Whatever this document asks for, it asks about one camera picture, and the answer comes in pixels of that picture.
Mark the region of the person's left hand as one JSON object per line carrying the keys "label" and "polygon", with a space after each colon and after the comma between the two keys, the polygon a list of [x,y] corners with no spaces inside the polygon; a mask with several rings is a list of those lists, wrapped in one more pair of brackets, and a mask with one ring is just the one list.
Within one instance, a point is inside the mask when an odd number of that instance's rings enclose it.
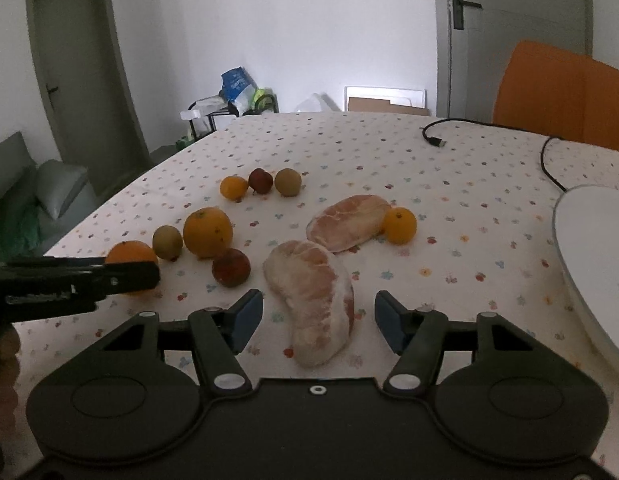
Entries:
{"label": "person's left hand", "polygon": [[15,424],[14,411],[18,406],[15,383],[20,374],[18,352],[21,341],[12,325],[0,334],[0,438]]}

